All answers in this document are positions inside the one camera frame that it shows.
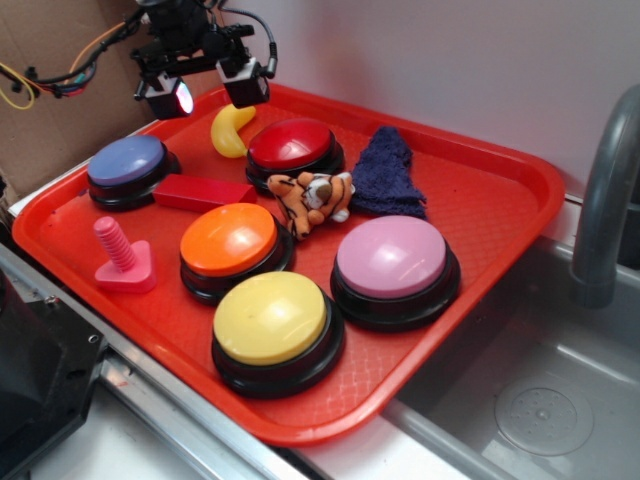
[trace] sink basin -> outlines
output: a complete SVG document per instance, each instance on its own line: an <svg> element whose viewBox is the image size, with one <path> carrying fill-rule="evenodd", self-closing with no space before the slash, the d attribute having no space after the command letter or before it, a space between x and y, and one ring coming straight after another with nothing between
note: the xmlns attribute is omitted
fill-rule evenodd
<svg viewBox="0 0 640 480"><path fill-rule="evenodd" d="M570 259L537 240L385 415L473 478L638 478L640 277L583 309Z"/></svg>

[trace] pink screw toy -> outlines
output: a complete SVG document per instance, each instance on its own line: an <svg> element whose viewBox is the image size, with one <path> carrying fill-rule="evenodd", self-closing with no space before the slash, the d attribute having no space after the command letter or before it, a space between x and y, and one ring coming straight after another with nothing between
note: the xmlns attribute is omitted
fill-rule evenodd
<svg viewBox="0 0 640 480"><path fill-rule="evenodd" d="M109 254L109 260L95 273L102 288L115 292L145 293L156 286L151 246L146 240L129 244L118 222L102 217L93 231Z"/></svg>

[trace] blue cloth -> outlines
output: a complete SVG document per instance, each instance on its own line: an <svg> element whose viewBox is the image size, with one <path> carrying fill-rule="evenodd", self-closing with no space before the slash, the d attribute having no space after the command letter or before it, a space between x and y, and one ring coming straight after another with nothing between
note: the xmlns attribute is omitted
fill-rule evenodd
<svg viewBox="0 0 640 480"><path fill-rule="evenodd" d="M413 152L398 129L380 127L353 169L354 210L374 215L409 215L427 219L427 198L411 181Z"/></svg>

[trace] faucet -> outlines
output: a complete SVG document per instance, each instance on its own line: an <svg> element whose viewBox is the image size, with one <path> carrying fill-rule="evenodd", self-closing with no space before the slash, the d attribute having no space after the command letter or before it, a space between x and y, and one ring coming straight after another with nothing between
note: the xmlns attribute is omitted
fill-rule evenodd
<svg viewBox="0 0 640 480"><path fill-rule="evenodd" d="M640 85L616 103L584 194L570 268L571 299L586 308L613 300L616 265L640 268Z"/></svg>

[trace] red block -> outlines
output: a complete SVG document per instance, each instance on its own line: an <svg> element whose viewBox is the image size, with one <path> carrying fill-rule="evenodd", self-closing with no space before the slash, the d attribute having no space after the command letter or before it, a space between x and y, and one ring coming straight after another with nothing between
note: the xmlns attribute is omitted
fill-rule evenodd
<svg viewBox="0 0 640 480"><path fill-rule="evenodd" d="M258 195L250 184L170 174L153 198L159 205L204 213L230 203L256 203Z"/></svg>

